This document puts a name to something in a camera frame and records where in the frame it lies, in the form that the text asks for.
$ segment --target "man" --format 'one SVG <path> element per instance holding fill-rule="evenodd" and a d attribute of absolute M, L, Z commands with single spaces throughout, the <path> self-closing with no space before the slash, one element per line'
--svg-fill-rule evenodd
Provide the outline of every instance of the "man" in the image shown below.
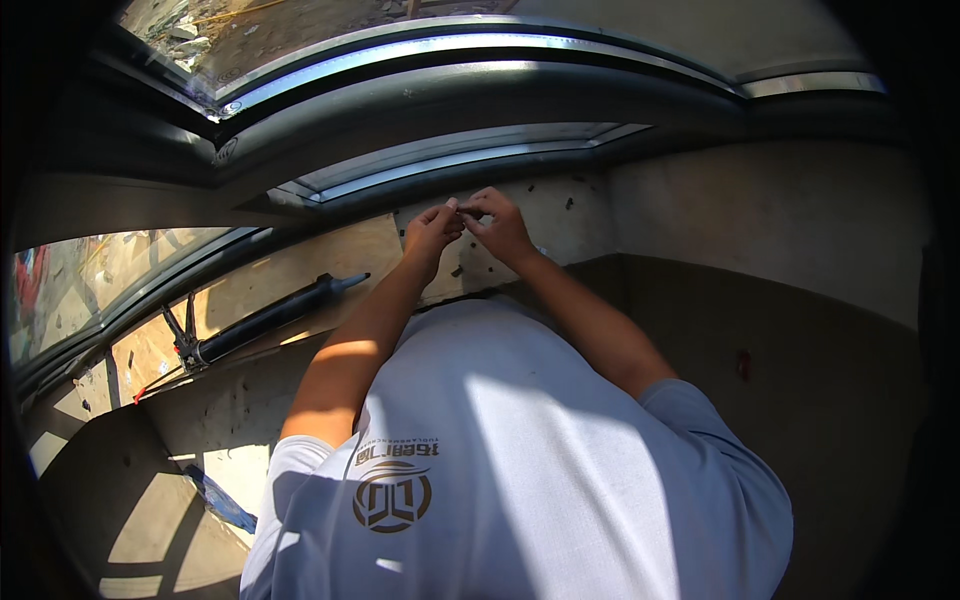
<path fill-rule="evenodd" d="M 464 228 L 569 344 L 490 300 L 410 319 Z M 267 479 L 245 598 L 769 598 L 793 538 L 776 475 L 491 187 L 410 223 Z"/>

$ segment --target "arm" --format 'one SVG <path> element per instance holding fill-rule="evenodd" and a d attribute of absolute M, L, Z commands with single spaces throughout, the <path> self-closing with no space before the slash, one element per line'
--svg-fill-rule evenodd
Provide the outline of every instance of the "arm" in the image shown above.
<path fill-rule="evenodd" d="M 410 222 L 400 263 L 380 281 L 307 367 L 280 438 L 305 434 L 337 447 L 352 435 L 373 378 L 390 358 L 440 253 L 464 228 L 457 201 L 428 208 Z"/>
<path fill-rule="evenodd" d="M 460 206 L 464 225 L 487 250 L 533 288 L 571 344 L 598 373 L 637 398 L 677 374 L 626 315 L 597 298 L 530 242 L 520 210 L 492 187 Z M 477 219 L 493 216 L 482 225 Z"/>

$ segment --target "short sleeve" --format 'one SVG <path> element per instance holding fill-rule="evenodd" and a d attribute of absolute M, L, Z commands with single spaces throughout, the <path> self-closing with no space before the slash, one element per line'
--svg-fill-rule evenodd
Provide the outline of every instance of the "short sleeve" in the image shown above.
<path fill-rule="evenodd" d="M 260 598 L 269 595 L 271 578 L 266 571 L 273 570 L 276 545 L 290 498 L 332 453 L 330 444 L 312 436 L 290 436 L 277 442 L 267 469 L 267 485 L 260 503 L 253 548 L 240 577 L 241 597 Z M 281 477 L 286 473 L 299 473 L 303 477 Z"/>
<path fill-rule="evenodd" d="M 691 444 L 715 448 L 742 498 L 741 527 L 754 542 L 744 549 L 747 564 L 772 564 L 781 575 L 793 545 L 790 497 L 777 475 L 734 436 L 703 392 L 679 379 L 665 379 L 638 399 L 654 418 Z"/>

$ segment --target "glass pane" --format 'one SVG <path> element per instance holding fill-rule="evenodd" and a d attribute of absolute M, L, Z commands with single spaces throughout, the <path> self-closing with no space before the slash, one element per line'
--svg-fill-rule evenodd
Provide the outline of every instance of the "glass pane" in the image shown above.
<path fill-rule="evenodd" d="M 10 354 L 17 365 L 96 324 L 137 283 L 229 228 L 151 229 L 91 235 L 18 252 L 13 258 Z"/>
<path fill-rule="evenodd" d="M 417 18 L 500 14 L 514 0 L 421 2 Z M 271 60 L 407 20 L 406 0 L 133 0 L 120 25 L 213 88 Z"/>
<path fill-rule="evenodd" d="M 332 164 L 295 180 L 325 202 L 417 173 L 456 164 L 554 150 L 594 148 L 649 125 L 534 123 L 428 137 Z"/>
<path fill-rule="evenodd" d="M 119 22 L 197 84 L 218 89 L 272 60 L 351 32 L 472 14 L 599 27 L 658 44 L 728 77 L 862 59 L 829 12 L 810 0 L 132 0 Z"/>

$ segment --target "white t-shirt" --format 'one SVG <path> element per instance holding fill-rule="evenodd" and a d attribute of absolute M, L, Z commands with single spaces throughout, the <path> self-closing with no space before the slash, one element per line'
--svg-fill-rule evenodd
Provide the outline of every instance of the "white t-shirt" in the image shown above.
<path fill-rule="evenodd" d="M 634 400 L 489 300 L 407 325 L 337 449 L 281 440 L 243 598 L 769 598 L 790 500 L 712 404 Z"/>

